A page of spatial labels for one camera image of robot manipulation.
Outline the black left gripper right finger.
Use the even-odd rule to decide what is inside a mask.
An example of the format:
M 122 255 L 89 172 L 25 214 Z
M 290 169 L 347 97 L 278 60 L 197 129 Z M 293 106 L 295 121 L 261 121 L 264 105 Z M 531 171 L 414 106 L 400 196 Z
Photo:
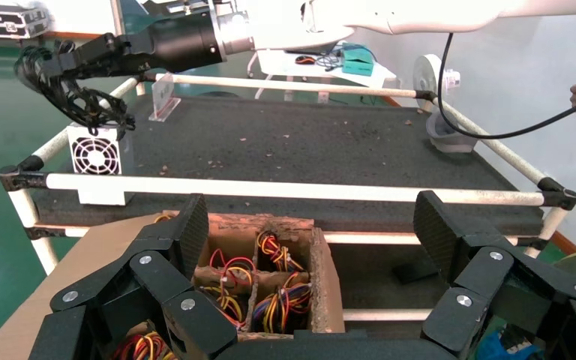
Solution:
M 424 339 L 466 359 L 499 317 L 546 359 L 576 359 L 576 275 L 527 256 L 489 223 L 449 214 L 430 190 L 416 198 L 413 228 L 448 284 L 424 321 Z

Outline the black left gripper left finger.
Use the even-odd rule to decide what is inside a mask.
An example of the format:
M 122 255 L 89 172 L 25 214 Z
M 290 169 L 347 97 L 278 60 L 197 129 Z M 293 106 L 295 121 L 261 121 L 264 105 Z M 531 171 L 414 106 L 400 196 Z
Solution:
M 216 359 L 238 333 L 191 282 L 208 233 L 200 194 L 144 226 L 118 259 L 53 296 L 31 358 Z

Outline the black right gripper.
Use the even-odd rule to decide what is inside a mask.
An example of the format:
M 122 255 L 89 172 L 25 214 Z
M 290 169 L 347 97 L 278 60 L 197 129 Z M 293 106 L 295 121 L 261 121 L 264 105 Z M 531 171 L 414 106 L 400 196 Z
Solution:
M 139 76 L 161 68 L 178 73 L 225 61 L 208 12 L 160 19 L 134 34 L 105 33 L 57 56 L 62 68 L 84 68 L 82 78 Z

